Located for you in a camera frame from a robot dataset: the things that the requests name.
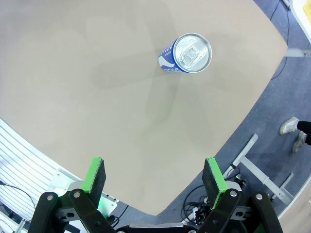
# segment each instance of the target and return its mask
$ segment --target silver can top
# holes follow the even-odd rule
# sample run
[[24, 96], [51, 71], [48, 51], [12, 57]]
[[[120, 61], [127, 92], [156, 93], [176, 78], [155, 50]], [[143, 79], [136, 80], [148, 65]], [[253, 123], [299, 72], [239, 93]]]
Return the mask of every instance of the silver can top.
[[178, 66], [184, 71], [197, 73], [209, 65], [212, 59], [212, 49], [203, 36], [188, 33], [178, 38], [173, 55]]

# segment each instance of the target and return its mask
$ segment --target can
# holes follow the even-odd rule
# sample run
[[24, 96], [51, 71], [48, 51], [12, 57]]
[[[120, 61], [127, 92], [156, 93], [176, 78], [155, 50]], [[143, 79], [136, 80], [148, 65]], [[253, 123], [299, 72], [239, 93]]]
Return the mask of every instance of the can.
[[212, 59], [212, 48], [203, 36], [187, 33], [173, 41], [159, 55], [163, 70], [169, 73], [198, 73], [204, 70]]

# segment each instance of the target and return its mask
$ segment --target white shoe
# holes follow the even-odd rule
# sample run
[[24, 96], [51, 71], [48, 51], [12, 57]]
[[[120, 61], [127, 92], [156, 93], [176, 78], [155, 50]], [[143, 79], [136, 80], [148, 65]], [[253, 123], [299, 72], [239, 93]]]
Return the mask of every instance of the white shoe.
[[302, 131], [299, 132], [297, 141], [293, 145], [293, 153], [297, 153], [305, 144], [306, 134]]
[[292, 117], [291, 119], [285, 121], [281, 128], [280, 128], [280, 135], [289, 133], [289, 132], [294, 132], [295, 130], [297, 130], [297, 124], [298, 124], [299, 120], [296, 117]]

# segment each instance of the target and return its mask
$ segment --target can rim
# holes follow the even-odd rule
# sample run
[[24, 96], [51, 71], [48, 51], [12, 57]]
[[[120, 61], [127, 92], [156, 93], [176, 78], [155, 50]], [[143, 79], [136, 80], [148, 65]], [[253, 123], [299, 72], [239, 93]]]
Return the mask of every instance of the can rim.
[[[175, 56], [175, 50], [176, 50], [176, 45], [178, 44], [178, 42], [184, 38], [185, 36], [188, 36], [188, 35], [194, 35], [194, 36], [197, 36], [199, 38], [201, 38], [207, 45], [207, 50], [208, 50], [208, 60], [206, 62], [206, 64], [199, 70], [196, 70], [196, 71], [191, 71], [191, 70], [187, 70], [185, 68], [182, 68], [180, 62], [176, 59], [176, 56]], [[174, 60], [176, 61], [177, 65], [179, 66], [179, 68], [181, 70], [183, 70], [184, 72], [187, 72], [187, 73], [198, 73], [198, 72], [201, 72], [202, 70], [206, 69], [210, 63], [210, 61], [212, 60], [212, 47], [210, 46], [210, 43], [209, 41], [203, 37], [202, 35], [198, 34], [198, 33], [186, 33], [186, 34], [183, 34], [182, 36], [178, 37], [178, 39], [176, 40], [175, 44], [174, 44], [174, 49], [173, 49], [173, 58]]]

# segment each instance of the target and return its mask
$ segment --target silver bolt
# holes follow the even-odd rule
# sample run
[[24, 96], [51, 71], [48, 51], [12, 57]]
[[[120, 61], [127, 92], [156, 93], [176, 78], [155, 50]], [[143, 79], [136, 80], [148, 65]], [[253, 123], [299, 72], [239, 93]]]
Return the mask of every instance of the silver bolt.
[[237, 192], [232, 190], [232, 191], [230, 192], [230, 196], [232, 196], [232, 197], [235, 198], [235, 197], [237, 196]]
[[52, 200], [53, 199], [53, 195], [48, 195], [47, 199], [48, 200]]
[[262, 199], [262, 195], [261, 194], [256, 194], [256, 198], [258, 199], [258, 200], [261, 200]]
[[79, 192], [79, 191], [75, 192], [75, 193], [73, 194], [73, 196], [74, 196], [75, 198], [78, 198], [78, 197], [80, 196], [80, 192]]

